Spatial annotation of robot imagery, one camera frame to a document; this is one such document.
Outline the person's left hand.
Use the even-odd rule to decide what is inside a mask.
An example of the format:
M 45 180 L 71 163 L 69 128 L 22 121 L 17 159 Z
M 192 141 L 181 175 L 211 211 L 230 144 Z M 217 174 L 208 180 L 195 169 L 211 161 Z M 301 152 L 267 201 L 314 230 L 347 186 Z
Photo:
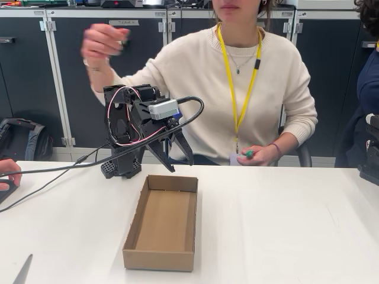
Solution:
M 280 150 L 274 144 L 268 146 L 250 146 L 242 150 L 236 157 L 242 166 L 268 166 L 280 158 Z

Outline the person's right hand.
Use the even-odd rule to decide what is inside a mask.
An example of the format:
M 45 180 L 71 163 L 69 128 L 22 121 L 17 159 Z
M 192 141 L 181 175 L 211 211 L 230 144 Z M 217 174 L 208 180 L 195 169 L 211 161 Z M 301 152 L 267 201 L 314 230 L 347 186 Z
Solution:
M 129 40 L 130 30 L 109 24 L 92 24 L 83 34 L 81 55 L 84 59 L 104 59 L 119 55 Z

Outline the operator's hand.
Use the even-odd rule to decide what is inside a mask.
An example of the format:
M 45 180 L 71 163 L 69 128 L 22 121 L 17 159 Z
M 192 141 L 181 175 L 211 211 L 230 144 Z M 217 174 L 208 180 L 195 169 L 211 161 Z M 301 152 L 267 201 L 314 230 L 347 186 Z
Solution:
M 16 162 L 14 162 L 12 159 L 1 160 L 0 165 L 1 165 L 1 173 L 21 171 L 21 168 L 19 167 L 19 165 L 17 165 Z M 22 178 L 22 174 L 20 173 L 8 176 L 8 179 L 13 181 L 13 183 L 16 186 L 20 186 L 21 178 Z M 1 182 L 1 191 L 7 191 L 8 189 L 9 189 L 9 185 L 4 182 Z

